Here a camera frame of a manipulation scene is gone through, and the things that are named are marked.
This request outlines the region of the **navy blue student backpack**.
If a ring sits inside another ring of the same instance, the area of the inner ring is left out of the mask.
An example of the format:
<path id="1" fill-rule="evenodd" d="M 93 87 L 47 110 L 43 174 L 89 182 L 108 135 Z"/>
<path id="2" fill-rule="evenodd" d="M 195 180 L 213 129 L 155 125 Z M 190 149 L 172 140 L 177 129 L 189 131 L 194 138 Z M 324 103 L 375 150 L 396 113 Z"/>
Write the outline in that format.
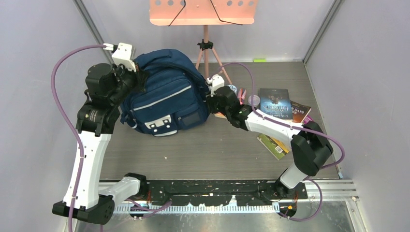
<path id="1" fill-rule="evenodd" d="M 143 92 L 131 92 L 120 108 L 120 122 L 156 137 L 188 130 L 207 121 L 209 88 L 193 62 L 176 49 L 161 49 L 134 59 L 148 73 Z"/>

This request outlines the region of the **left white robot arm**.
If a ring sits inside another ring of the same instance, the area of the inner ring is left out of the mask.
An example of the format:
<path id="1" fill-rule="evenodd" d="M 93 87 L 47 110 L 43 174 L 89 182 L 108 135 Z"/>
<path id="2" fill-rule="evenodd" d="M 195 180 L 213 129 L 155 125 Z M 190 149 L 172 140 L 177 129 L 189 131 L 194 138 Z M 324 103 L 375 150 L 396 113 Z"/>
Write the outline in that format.
<path id="1" fill-rule="evenodd" d="M 124 200 L 148 195 L 146 177 L 128 173 L 112 186 L 99 190 L 103 158 L 120 116 L 119 106 L 147 75 L 137 68 L 100 63 L 85 78 L 86 101 L 77 113 L 74 134 L 77 151 L 71 181 L 63 200 L 53 204 L 55 215 L 104 225 Z"/>

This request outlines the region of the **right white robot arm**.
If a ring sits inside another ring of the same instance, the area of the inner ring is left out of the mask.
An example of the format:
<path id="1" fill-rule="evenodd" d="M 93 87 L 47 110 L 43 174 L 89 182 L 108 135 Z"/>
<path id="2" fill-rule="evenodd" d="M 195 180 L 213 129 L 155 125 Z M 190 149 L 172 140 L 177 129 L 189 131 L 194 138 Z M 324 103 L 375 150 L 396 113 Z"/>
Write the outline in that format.
<path id="1" fill-rule="evenodd" d="M 212 87 L 206 97 L 212 113 L 222 113 L 232 126 L 275 138 L 290 148 L 293 163 L 275 181 L 274 193 L 289 198 L 295 187 L 315 176 L 333 153 L 328 136 L 316 122 L 292 123 L 269 116 L 251 105 L 240 104 L 228 86 Z"/>

